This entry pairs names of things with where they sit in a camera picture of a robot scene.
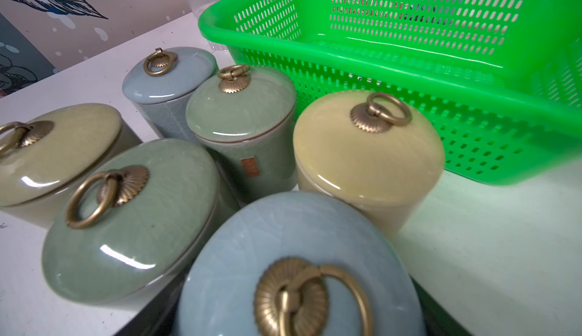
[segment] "jar lid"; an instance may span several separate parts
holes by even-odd
[[[293,133],[297,166],[315,187],[350,203],[394,206],[419,200],[442,174],[440,137],[417,109],[381,94],[370,100],[376,108],[409,118],[397,123],[402,126],[388,122],[386,127],[387,121],[366,113],[371,93],[336,92],[309,105]],[[409,115],[402,112],[406,109]]]
[[[186,120],[203,139],[241,142],[282,123],[293,113],[296,99],[293,82],[281,71],[236,65],[223,68],[194,91]]]
[[[313,281],[299,288],[300,310],[291,324],[303,332],[291,334],[363,334],[354,288],[367,303],[370,335],[426,334],[410,277],[389,243],[352,207],[308,192],[255,201],[214,233],[187,277],[174,330],[279,335],[279,291],[289,291],[310,266],[326,276],[306,277]]]
[[[14,131],[0,140],[0,207],[56,192],[90,170],[117,140],[122,119],[111,106],[82,104],[28,124],[3,126]]]
[[[191,92],[217,69],[216,59],[204,49],[156,49],[123,80],[123,94],[138,104],[158,104]]]
[[[124,172],[128,166],[141,171],[123,174],[119,193],[120,199],[128,193],[134,193],[133,198],[107,209],[97,222],[84,223],[98,207],[104,183],[99,180],[76,206],[74,194],[48,231],[42,270],[58,295],[88,304],[130,295],[166,274],[208,221],[219,177],[202,147],[177,139],[155,140],[121,153],[95,172]],[[117,179],[105,180],[107,189],[109,181]]]

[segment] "green ceramic jar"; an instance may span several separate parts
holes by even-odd
[[[70,198],[42,248],[45,279],[73,302],[137,309],[238,209],[202,147],[144,143],[101,165]]]
[[[7,123],[0,127],[4,132],[0,211],[44,228],[91,171],[142,142],[116,109],[103,104],[75,105],[28,123]]]
[[[266,66],[223,68],[192,94],[186,120],[247,203],[292,189],[293,82]]]

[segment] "brass ring handle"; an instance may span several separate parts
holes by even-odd
[[[404,117],[399,118],[393,116],[386,107],[375,103],[374,99],[377,97],[382,97],[383,99],[387,99],[395,104],[402,111]],[[384,92],[374,92],[368,96],[368,114],[379,116],[385,121],[388,121],[389,123],[396,126],[408,125],[412,120],[412,114],[408,106],[406,106],[404,102],[397,99],[393,95]]]
[[[26,133],[30,131],[32,127],[27,123],[13,121],[0,126],[0,135],[11,129],[14,129],[14,132],[12,133],[10,140],[7,140],[6,143],[0,146],[0,154],[17,146],[18,143],[25,138]]]
[[[149,69],[149,64],[152,63],[155,59],[164,58],[163,66],[161,70],[156,72]],[[162,76],[166,73],[170,72],[172,67],[174,66],[174,62],[178,59],[178,55],[173,52],[164,52],[162,48],[156,48],[156,51],[149,56],[146,57],[144,61],[144,71],[152,77]]]
[[[117,198],[117,193],[119,190],[119,179],[121,174],[117,171],[108,172],[98,172],[87,178],[83,184],[77,188],[73,196],[71,197],[69,204],[67,205],[67,210],[65,214],[65,223],[68,227],[76,230],[85,229],[90,227],[94,223],[98,222],[100,217],[103,216],[105,211],[110,207],[113,207],[115,200]],[[91,187],[91,185],[98,180],[104,180],[106,191],[103,195],[103,200],[99,203],[99,206],[93,213],[83,219],[79,220],[77,213],[79,211],[79,202],[85,194],[85,192]]]
[[[235,77],[242,76],[246,72],[250,70],[250,66],[248,64],[235,64],[233,66],[224,67],[216,76],[222,79],[233,80]]]
[[[301,287],[309,280],[321,278],[323,276],[336,278],[350,289],[360,307],[360,316],[362,319],[361,334],[362,336],[373,336],[374,318],[366,293],[349,273],[339,267],[328,264],[324,264],[320,267],[306,267],[297,274],[285,290],[282,291],[280,297],[279,336],[293,336],[291,333],[291,314],[297,311],[300,306],[301,297],[299,289],[301,289]]]

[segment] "table surface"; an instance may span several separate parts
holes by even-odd
[[[192,14],[0,99],[0,121],[109,104],[143,141],[158,136],[121,84],[155,48],[208,49]],[[214,52],[219,67],[228,52]],[[582,333],[582,160],[514,186],[445,172],[395,241],[413,278],[474,335]],[[112,335],[134,312],[55,296],[40,267],[45,230],[0,212],[0,335]]]

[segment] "light blue ceramic jar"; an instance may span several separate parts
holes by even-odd
[[[299,280],[299,295],[290,291],[312,272],[345,283],[317,275]],[[350,278],[368,304],[366,317],[346,287]],[[279,335],[277,303],[298,309],[283,317],[293,335],[426,334],[416,292],[390,244],[355,209],[322,194],[274,194],[224,223],[190,270],[175,336]]]
[[[198,142],[186,123],[186,104],[216,69],[216,59],[203,49],[158,48],[129,71],[123,94],[162,136]]]

